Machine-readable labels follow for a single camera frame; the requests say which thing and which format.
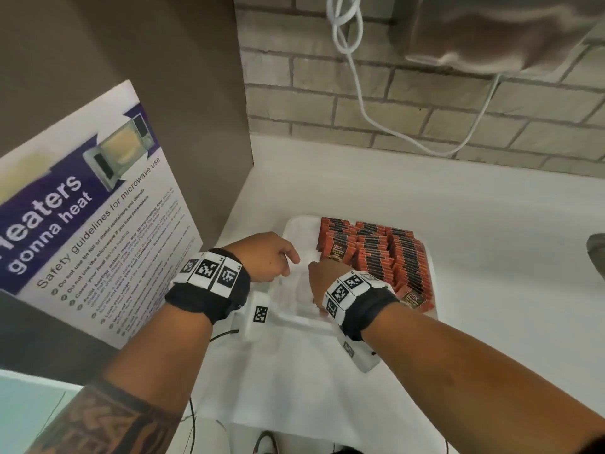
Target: microwave safety poster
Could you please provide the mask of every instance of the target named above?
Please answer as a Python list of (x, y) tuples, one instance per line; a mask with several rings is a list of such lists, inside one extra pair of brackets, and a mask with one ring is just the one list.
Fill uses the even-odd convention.
[(114, 347), (201, 238), (130, 82), (0, 158), (0, 289)]

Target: white power cable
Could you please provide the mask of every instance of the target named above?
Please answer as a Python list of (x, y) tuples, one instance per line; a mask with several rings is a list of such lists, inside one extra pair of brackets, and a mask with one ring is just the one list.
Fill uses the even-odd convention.
[[(370, 118), (367, 115), (366, 107), (364, 106), (364, 99), (361, 96), (361, 84), (359, 83), (359, 76), (357, 75), (357, 68), (355, 67), (355, 63), (353, 62), (352, 53), (355, 52), (355, 50), (361, 44), (361, 38), (364, 35), (364, 20), (361, 17), (361, 10), (359, 9), (359, 4), (361, 3), (361, 0), (350, 0), (350, 1), (351, 1), (351, 7), (349, 8), (349, 10), (346, 13), (341, 14), (344, 0), (337, 0), (336, 6), (334, 6), (334, 0), (327, 0), (326, 14), (327, 14), (328, 21), (332, 25), (332, 40), (334, 41), (334, 45), (337, 47), (337, 49), (340, 53), (344, 54), (347, 57), (347, 60), (349, 61), (349, 67), (351, 67), (351, 72), (353, 73), (353, 80), (355, 81), (355, 88), (357, 90), (357, 99), (359, 101), (359, 109), (361, 110), (362, 116), (365, 118), (365, 120), (367, 122), (372, 124), (374, 127), (381, 129), (383, 132), (386, 132), (387, 134), (391, 134), (392, 136), (402, 138), (403, 140), (406, 140), (407, 142), (415, 144), (422, 151), (425, 151), (434, 156), (445, 157), (445, 156), (451, 156), (452, 154), (459, 152), (462, 148), (464, 148), (464, 146), (468, 143), (468, 141), (471, 140), (471, 137), (473, 136), (475, 129), (477, 129), (477, 126), (479, 125), (481, 118), (485, 114), (485, 111), (487, 110), (489, 102), (491, 101), (492, 97), (494, 96), (495, 89), (498, 85), (498, 81), (500, 80), (500, 75), (499, 74), (494, 75), (494, 79), (492, 81), (491, 87), (489, 88), (487, 98), (485, 98), (485, 103), (481, 107), (481, 111), (479, 111), (479, 114), (477, 114), (477, 117), (475, 118), (475, 121), (473, 122), (471, 129), (468, 131), (468, 134), (466, 135), (464, 140), (462, 140), (462, 143), (459, 144), (453, 150), (445, 151), (445, 152), (433, 151), (432, 149), (427, 148), (426, 146), (421, 144), (418, 140), (416, 140), (412, 137), (409, 137), (405, 134), (401, 134), (400, 132), (386, 128), (383, 125), (374, 121), (372, 118)], [(355, 18), (355, 21), (357, 22), (357, 37), (355, 38), (355, 41), (353, 42), (353, 44), (349, 46), (349, 43), (347, 42), (347, 39), (344, 36), (342, 26), (344, 24), (346, 24), (347, 22), (349, 22), (350, 20), (352, 20), (353, 17)]]

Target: styrofoam tray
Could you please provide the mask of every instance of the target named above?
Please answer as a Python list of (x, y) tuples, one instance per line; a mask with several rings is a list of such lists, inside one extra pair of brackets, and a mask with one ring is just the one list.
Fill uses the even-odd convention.
[[(269, 312), (275, 323), (318, 334), (334, 335), (335, 324), (330, 319), (320, 316), (318, 308), (313, 304), (313, 294), (308, 281), (308, 264), (320, 260), (321, 253), (316, 250), (320, 225), (321, 217), (308, 215), (294, 217), (286, 223), (282, 236), (292, 242), (300, 255), (301, 262), (298, 265), (291, 265), (289, 277), (278, 277), (271, 284), (269, 297), (271, 298), (272, 308), (269, 309)], [(417, 239), (425, 245), (427, 251), (428, 268), (431, 273), (436, 306), (437, 287), (435, 286), (433, 260), (426, 243), (417, 235), (415, 230), (413, 231)], [(437, 308), (435, 307), (426, 315), (437, 318)]]

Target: tattoo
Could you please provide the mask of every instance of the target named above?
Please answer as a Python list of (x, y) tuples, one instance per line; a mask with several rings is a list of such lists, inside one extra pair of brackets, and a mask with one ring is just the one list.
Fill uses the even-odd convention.
[(164, 454), (180, 417), (109, 382), (84, 387), (26, 454)]

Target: wristband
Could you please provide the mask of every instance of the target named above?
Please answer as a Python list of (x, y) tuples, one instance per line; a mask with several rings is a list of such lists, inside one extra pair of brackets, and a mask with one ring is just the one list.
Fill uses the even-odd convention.
[(193, 255), (170, 285), (167, 303), (204, 313), (214, 325), (246, 303), (250, 275), (234, 254), (212, 249)]
[(367, 272), (349, 271), (330, 285), (322, 305), (346, 336), (362, 341), (361, 331), (386, 305), (398, 301), (388, 283)]

